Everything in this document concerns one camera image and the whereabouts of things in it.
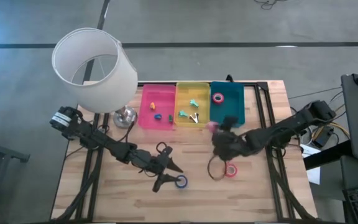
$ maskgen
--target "blue tape roll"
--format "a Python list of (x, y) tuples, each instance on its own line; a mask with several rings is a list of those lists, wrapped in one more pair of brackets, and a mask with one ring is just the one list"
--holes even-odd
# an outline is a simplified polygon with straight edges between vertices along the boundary
[(185, 183), (181, 184), (181, 185), (177, 181), (175, 182), (176, 187), (178, 187), (179, 189), (184, 189), (188, 183), (187, 178), (184, 175), (179, 175), (179, 176), (177, 176), (177, 178), (185, 180)]

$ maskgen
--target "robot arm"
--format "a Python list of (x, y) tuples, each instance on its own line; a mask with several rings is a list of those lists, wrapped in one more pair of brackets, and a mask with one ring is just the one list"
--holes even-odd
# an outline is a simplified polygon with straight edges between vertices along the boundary
[(298, 135), (310, 125), (328, 124), (335, 115), (325, 101), (314, 101), (293, 116), (269, 128), (253, 129), (239, 136), (230, 132), (237, 118), (225, 117), (223, 124), (212, 136), (214, 154), (224, 161), (229, 161), (236, 156), (257, 154), (268, 144), (283, 148), (293, 135)]
[(80, 144), (88, 149), (96, 149), (99, 146), (106, 148), (119, 162), (140, 168), (141, 172), (150, 172), (157, 175), (153, 191), (158, 192), (165, 182), (178, 181), (176, 177), (164, 174), (165, 168), (183, 172), (169, 157), (172, 148), (165, 143), (165, 149), (158, 151), (157, 156), (152, 156), (149, 151), (138, 149), (136, 144), (120, 142), (107, 136), (100, 130), (93, 130), (92, 124), (83, 119), (80, 111), (71, 107), (61, 107), (49, 122), (53, 128), (62, 132), (62, 135), (70, 139), (72, 136), (80, 138)]

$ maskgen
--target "pink tray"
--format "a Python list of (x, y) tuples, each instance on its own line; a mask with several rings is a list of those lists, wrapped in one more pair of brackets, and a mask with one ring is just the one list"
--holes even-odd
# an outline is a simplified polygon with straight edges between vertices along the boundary
[[(175, 112), (174, 85), (144, 85), (142, 101), (140, 102), (139, 125), (144, 129), (171, 130), (173, 123), (169, 122), (169, 115), (174, 117)], [(151, 102), (155, 110), (150, 109)], [(161, 120), (154, 119), (155, 114), (161, 114)]]

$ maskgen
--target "colorful object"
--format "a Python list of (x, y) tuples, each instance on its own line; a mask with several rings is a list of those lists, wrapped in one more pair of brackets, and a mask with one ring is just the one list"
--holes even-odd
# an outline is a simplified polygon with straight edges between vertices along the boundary
[(154, 104), (154, 102), (152, 102), (152, 103), (150, 104), (150, 109), (155, 110), (155, 104)]
[(217, 105), (223, 103), (223, 94), (222, 93), (215, 93), (213, 96), (212, 96), (212, 101), (214, 103), (216, 103)]
[(160, 114), (154, 115), (154, 119), (161, 119), (161, 118), (162, 118), (162, 116)]
[[(173, 123), (168, 121), (168, 115), (175, 114), (176, 90), (175, 85), (145, 84), (143, 86), (138, 112), (138, 124), (142, 129), (173, 129)], [(156, 106), (155, 110), (150, 109), (151, 103)], [(155, 114), (161, 114), (162, 120), (154, 119)]]
[(235, 116), (239, 120), (233, 127), (242, 126), (246, 122), (244, 85), (241, 83), (212, 82), (211, 96), (215, 93), (224, 96), (224, 103), (219, 105), (213, 101), (213, 97), (209, 99), (211, 102), (209, 119), (222, 124), (225, 116)]
[(194, 116), (190, 115), (190, 119), (194, 121), (194, 123), (198, 124), (198, 113), (194, 113)]
[(206, 128), (211, 132), (211, 133), (215, 133), (216, 130), (218, 130), (218, 122), (215, 121), (210, 121), (206, 124)]
[(198, 108), (198, 103), (195, 100), (190, 100), (190, 105)]
[(179, 175), (179, 176), (177, 176), (177, 178), (180, 179), (180, 181), (175, 182), (176, 187), (179, 189), (184, 189), (188, 183), (186, 176)]
[(237, 167), (234, 164), (228, 163), (226, 166), (226, 177), (234, 177), (237, 174)]
[(179, 111), (179, 116), (185, 116), (188, 117), (188, 115), (185, 113), (185, 111), (181, 110)]
[[(204, 128), (209, 121), (209, 104), (211, 103), (211, 95), (209, 93), (209, 83), (178, 82), (175, 112), (173, 114), (175, 124), (182, 127)], [(199, 107), (191, 105), (190, 100), (195, 100)], [(198, 123), (195, 123), (188, 117), (180, 116), (180, 110), (186, 111), (188, 115), (198, 113)]]

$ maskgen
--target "red tape roll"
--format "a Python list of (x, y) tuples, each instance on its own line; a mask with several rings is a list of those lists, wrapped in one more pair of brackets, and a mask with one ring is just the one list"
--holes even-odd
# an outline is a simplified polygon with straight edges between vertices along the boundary
[(223, 94), (222, 93), (215, 93), (213, 96), (212, 96), (212, 101), (216, 104), (221, 104), (223, 103)]
[(237, 174), (237, 167), (234, 164), (227, 164), (226, 177), (234, 177)]

